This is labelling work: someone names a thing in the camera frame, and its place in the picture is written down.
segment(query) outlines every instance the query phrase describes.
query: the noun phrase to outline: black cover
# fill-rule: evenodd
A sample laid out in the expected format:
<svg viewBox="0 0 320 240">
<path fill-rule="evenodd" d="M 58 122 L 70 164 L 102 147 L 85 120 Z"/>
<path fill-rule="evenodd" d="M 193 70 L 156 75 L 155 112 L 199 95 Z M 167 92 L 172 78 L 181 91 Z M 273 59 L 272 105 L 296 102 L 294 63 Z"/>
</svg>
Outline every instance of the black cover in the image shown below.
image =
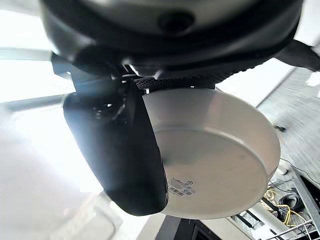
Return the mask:
<svg viewBox="0 0 320 240">
<path fill-rule="evenodd" d="M 76 93 L 65 99 L 64 117 L 107 195 L 136 216 L 155 214 L 168 203 L 160 151 L 142 96 L 129 83 L 123 99 L 108 107 L 87 104 Z"/>
</svg>

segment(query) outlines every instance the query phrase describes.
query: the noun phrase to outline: round disc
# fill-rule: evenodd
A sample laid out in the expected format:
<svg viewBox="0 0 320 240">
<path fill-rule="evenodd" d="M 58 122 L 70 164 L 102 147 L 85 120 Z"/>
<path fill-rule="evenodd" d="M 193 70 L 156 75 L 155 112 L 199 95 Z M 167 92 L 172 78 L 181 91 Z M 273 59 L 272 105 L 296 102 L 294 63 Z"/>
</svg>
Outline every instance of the round disc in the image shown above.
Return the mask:
<svg viewBox="0 0 320 240">
<path fill-rule="evenodd" d="M 168 182 L 164 214 L 217 219 L 256 204 L 268 175 L 243 142 L 214 129 L 173 127 L 155 132 Z"/>
</svg>

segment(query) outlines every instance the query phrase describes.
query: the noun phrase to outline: white wall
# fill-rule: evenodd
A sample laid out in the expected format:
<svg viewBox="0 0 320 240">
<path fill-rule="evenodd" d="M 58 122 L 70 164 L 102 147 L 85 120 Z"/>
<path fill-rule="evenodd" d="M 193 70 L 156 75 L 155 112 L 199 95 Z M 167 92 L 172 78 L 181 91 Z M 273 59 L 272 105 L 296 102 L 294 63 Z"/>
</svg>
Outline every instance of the white wall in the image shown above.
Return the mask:
<svg viewBox="0 0 320 240">
<path fill-rule="evenodd" d="M 320 0 L 305 0 L 295 39 L 314 46 L 320 36 L 319 23 Z M 235 74 L 217 86 L 222 91 L 257 106 L 293 69 L 273 58 L 254 69 Z"/>
</svg>

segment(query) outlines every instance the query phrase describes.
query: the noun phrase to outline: wire bundle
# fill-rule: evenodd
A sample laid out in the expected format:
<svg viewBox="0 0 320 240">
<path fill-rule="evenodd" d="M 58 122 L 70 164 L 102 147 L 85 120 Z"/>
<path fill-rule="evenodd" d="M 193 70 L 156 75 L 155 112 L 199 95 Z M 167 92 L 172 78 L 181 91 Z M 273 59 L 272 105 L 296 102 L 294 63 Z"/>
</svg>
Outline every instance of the wire bundle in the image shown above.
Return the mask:
<svg viewBox="0 0 320 240">
<path fill-rule="evenodd" d="M 300 212 L 304 207 L 304 203 L 302 202 L 301 197 L 296 193 L 288 194 L 279 199 L 278 202 L 280 205 L 278 208 L 285 214 L 289 211 L 288 207 L 286 206 L 290 206 L 290 210 L 297 213 Z"/>
</svg>

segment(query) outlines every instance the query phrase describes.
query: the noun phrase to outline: barcode label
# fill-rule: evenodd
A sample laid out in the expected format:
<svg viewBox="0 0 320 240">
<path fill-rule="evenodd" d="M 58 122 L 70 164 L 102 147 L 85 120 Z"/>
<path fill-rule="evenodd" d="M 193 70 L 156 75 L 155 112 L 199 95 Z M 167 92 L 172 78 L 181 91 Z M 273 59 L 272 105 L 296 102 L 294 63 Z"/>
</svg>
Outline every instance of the barcode label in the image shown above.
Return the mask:
<svg viewBox="0 0 320 240">
<path fill-rule="evenodd" d="M 175 189 L 173 186 L 169 187 L 169 192 L 175 194 L 175 195 L 179 195 L 179 196 L 183 196 L 184 194 L 182 192 L 180 192 L 179 190 Z"/>
</svg>

